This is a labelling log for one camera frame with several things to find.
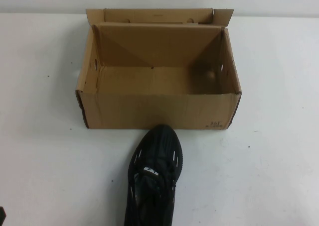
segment white table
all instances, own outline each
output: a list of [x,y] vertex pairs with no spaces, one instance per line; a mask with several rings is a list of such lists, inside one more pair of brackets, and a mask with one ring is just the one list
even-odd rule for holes
[[[88,130],[82,14],[0,14],[4,226],[122,226],[144,130]],[[319,19],[234,17],[243,96],[226,131],[178,130],[174,226],[319,225]]]

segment box lid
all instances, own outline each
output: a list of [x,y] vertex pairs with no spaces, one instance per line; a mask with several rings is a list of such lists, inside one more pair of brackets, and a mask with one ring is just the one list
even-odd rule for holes
[[233,9],[87,9],[90,25],[101,22],[198,23],[227,27]]

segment open cardboard box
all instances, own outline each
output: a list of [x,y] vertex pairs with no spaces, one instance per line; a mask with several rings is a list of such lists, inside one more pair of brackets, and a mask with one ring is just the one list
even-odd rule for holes
[[76,96],[88,128],[227,129],[241,88],[232,9],[88,9]]

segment black sneaker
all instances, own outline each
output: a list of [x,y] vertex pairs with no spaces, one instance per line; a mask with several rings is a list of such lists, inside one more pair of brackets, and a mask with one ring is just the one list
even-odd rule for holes
[[182,165],[180,142],[170,126],[158,125],[144,136],[129,166],[125,226],[171,225]]

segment dark object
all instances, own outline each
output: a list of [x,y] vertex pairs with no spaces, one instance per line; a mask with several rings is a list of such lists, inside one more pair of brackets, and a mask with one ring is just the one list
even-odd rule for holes
[[144,136],[129,165],[125,226],[171,226],[182,164],[180,142],[170,126],[158,125]]
[[3,207],[0,207],[0,226],[2,226],[5,218],[6,218],[6,214],[4,212],[4,209]]

